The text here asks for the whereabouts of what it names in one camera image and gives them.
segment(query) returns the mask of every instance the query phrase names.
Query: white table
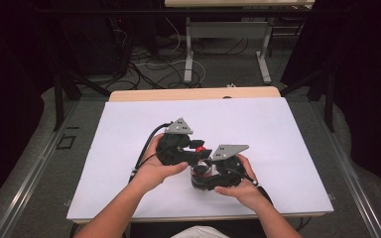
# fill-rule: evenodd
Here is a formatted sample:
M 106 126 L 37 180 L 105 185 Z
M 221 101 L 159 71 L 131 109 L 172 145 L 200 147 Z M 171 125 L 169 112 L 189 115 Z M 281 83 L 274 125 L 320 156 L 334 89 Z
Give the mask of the white table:
M 217 99 L 231 96 L 232 99 Z M 192 140 L 249 145 L 258 180 L 286 216 L 333 212 L 294 117 L 274 87 L 113 93 L 106 103 L 67 219 L 92 219 L 128 182 L 150 133 L 183 117 Z M 132 222 L 256 217 L 236 199 L 191 186 L 189 169 L 167 178 L 140 202 Z
M 277 7 L 313 5 L 315 0 L 166 0 L 167 7 Z M 187 18 L 187 61 L 184 82 L 191 82 L 193 51 L 192 38 L 248 38 L 262 39 L 261 51 L 256 52 L 256 58 L 265 84 L 272 83 L 265 54 L 273 26 L 273 18 L 268 22 L 191 22 Z

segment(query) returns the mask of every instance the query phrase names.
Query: black metal frame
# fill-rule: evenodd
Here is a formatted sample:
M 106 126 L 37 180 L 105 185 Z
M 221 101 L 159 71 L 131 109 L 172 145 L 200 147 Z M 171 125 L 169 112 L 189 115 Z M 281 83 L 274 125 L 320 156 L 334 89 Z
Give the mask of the black metal frame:
M 354 16 L 356 5 L 352 5 L 346 9 L 331 9 L 331 10 L 288 10 L 288 9 L 242 9 L 242 8 L 167 8 L 167 9 L 96 9 L 96 10 L 67 10 L 67 9 L 41 9 L 33 7 L 34 11 L 42 17 L 109 17 L 109 16 L 122 16 L 127 18 L 139 18 L 139 17 L 199 17 L 209 18 L 211 16 L 216 17 L 304 17 L 304 18 L 347 18 L 349 20 Z M 318 100 L 320 95 L 325 89 L 326 101 L 324 111 L 324 121 L 331 132 L 332 127 L 332 105 L 333 105 L 333 91 L 334 91 L 334 75 L 337 68 L 337 61 L 340 60 L 342 47 L 347 44 L 345 33 L 347 30 L 342 31 L 340 42 L 332 50 L 332 54 L 328 57 L 328 60 L 323 65 L 323 68 L 311 73 L 311 75 L 298 81 L 292 86 L 289 86 L 280 91 L 282 96 L 287 95 L 291 91 L 306 85 L 306 83 L 317 80 L 317 86 L 311 88 L 309 92 L 309 99 Z M 74 80 L 79 81 L 90 88 L 100 92 L 104 96 L 109 96 L 110 92 L 100 86 L 88 81 L 86 78 L 79 74 L 75 74 L 72 71 L 66 70 L 61 66 L 57 68 L 58 73 L 55 77 L 55 90 L 56 90 L 56 102 L 57 102 L 57 125 L 55 130 L 59 128 L 64 120 L 64 111 L 62 104 L 62 90 L 64 89 L 66 94 L 71 99 L 78 100 L 77 89 L 74 89 Z

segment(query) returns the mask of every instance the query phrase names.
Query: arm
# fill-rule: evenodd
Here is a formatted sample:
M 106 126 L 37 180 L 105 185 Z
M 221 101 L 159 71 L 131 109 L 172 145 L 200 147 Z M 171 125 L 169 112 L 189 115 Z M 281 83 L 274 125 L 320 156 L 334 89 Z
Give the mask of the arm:
M 143 159 L 156 153 L 163 135 L 153 138 Z M 169 176 L 184 171 L 188 163 L 163 166 L 154 156 L 145 162 L 132 181 L 125 186 L 75 237 L 120 237 L 134 214 L 141 198 Z
M 246 173 L 256 179 L 249 160 L 241 155 L 237 157 Z M 240 203 L 252 209 L 258 215 L 267 237 L 302 237 L 249 180 L 243 180 L 236 187 L 217 186 L 215 191 L 222 195 L 234 196 Z

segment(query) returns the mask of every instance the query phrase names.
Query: person's right hand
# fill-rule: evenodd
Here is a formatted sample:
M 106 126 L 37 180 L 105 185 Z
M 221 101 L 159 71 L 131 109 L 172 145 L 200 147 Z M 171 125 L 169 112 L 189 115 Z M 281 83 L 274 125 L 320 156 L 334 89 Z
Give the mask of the person's right hand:
M 252 179 L 257 180 L 255 174 L 253 173 L 252 167 L 250 166 L 249 160 L 242 155 L 236 155 L 236 157 L 242 163 L 247 175 Z M 238 186 L 235 187 L 217 186 L 214 190 L 222 195 L 236 197 L 240 203 L 252 210 L 255 210 L 256 207 L 260 205 L 260 202 L 269 202 L 258 190 L 258 188 L 248 179 L 244 179 Z

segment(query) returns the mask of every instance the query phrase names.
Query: hand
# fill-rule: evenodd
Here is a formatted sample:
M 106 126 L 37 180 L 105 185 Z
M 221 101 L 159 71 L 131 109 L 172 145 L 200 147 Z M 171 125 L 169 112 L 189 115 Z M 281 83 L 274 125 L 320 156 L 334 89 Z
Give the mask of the hand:
M 131 183 L 136 184 L 137 187 L 140 187 L 143 192 L 147 192 L 155 188 L 162 183 L 165 178 L 176 175 L 188 167 L 187 162 L 183 162 L 175 166 L 163 166 L 156 155 L 156 148 L 162 137 L 163 134 L 153 137 L 153 140 L 142 158 L 141 163 L 144 164 L 142 164 L 138 170 L 138 173 L 136 173 L 135 177 L 131 181 Z
M 252 167 L 250 166 L 249 160 L 242 155 L 236 155 L 236 157 L 242 163 L 247 175 L 252 179 L 257 180 L 255 174 L 253 173 Z M 244 179 L 238 186 L 235 187 L 217 186 L 214 190 L 222 195 L 236 197 L 240 203 L 252 210 L 255 210 L 260 201 L 268 201 L 258 190 L 258 188 L 255 187 L 248 179 Z

